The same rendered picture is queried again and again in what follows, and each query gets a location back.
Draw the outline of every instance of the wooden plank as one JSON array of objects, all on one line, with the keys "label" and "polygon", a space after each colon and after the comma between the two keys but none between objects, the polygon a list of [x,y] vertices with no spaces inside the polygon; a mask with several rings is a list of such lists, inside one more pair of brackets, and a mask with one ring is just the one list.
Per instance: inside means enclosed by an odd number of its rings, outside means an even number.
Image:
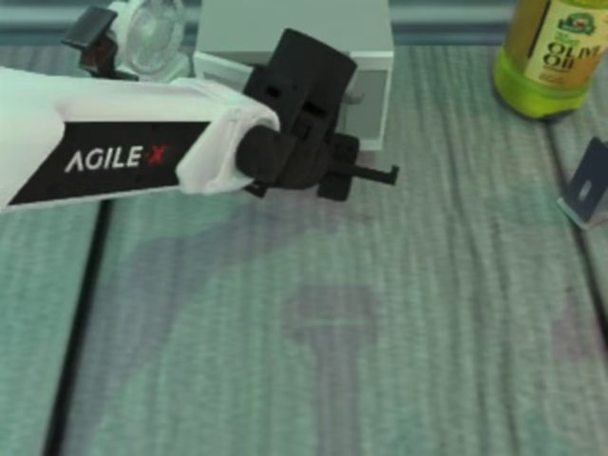
[{"label": "wooden plank", "polygon": [[492,49],[397,53],[397,188],[116,206],[66,455],[571,455],[608,377],[546,131]]},{"label": "wooden plank", "polygon": [[[76,74],[73,57],[0,47],[0,65],[48,74]],[[0,216],[0,454],[41,454],[96,213],[80,204]]]},{"label": "wooden plank", "polygon": [[[551,126],[560,167],[567,180],[574,174],[587,144],[594,136],[608,141],[608,131],[606,130],[608,106],[604,102],[608,95],[608,86],[604,83],[606,76],[608,76],[608,61],[600,64],[587,101],[580,111]],[[605,303],[608,300],[608,282],[605,280],[606,273],[608,273],[608,260],[604,253],[608,248],[608,225],[600,225],[582,232],[581,235],[589,250],[598,287]]]}]

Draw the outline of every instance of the olive oil bottle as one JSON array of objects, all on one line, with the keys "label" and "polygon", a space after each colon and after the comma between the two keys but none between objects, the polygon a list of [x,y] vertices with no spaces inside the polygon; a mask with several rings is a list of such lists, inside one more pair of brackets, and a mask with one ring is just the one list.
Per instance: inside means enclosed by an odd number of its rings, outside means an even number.
[{"label": "olive oil bottle", "polygon": [[494,66],[503,101],[525,117],[578,109],[608,46],[608,0],[518,0]]}]

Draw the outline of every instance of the white box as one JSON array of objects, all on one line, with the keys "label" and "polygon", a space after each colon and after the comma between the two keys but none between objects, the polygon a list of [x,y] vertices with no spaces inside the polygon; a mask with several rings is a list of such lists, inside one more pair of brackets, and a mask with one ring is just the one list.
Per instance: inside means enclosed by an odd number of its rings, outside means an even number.
[{"label": "white box", "polygon": [[268,62],[284,29],[311,35],[357,63],[338,131],[359,138],[362,150],[382,150],[394,60],[387,0],[204,0],[196,75],[242,90],[249,66]]}]

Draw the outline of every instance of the black bracket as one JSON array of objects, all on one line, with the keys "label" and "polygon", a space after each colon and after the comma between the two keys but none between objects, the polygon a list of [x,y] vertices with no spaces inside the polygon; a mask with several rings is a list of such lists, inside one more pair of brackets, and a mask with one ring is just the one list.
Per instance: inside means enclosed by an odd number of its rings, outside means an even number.
[{"label": "black bracket", "polygon": [[89,7],[67,31],[62,43],[81,52],[79,68],[94,78],[137,81],[139,78],[116,69],[118,45],[108,36],[116,11]]},{"label": "black bracket", "polygon": [[591,228],[608,219],[607,189],[608,145],[593,138],[558,203],[579,227]]},{"label": "black bracket", "polygon": [[398,168],[380,171],[356,165],[359,141],[335,133],[337,118],[356,63],[347,55],[286,29],[266,67],[255,67],[243,93],[269,106],[280,131],[251,130],[237,151],[237,168],[256,180],[247,190],[305,189],[346,200],[352,179],[394,185]]}]

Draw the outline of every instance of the label logo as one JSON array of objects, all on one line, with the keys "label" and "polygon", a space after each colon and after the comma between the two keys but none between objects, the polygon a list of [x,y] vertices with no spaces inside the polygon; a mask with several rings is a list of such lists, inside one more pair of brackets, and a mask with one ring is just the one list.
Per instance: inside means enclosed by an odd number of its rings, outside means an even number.
[{"label": "label logo", "polygon": [[558,28],[570,33],[591,35],[596,31],[593,15],[588,12],[575,12],[558,22]]},{"label": "label logo", "polygon": [[166,145],[152,145],[150,152],[144,153],[142,145],[131,147],[108,147],[83,152],[78,150],[67,163],[64,173],[82,173],[101,169],[138,168],[145,162],[148,166],[162,164]]}]

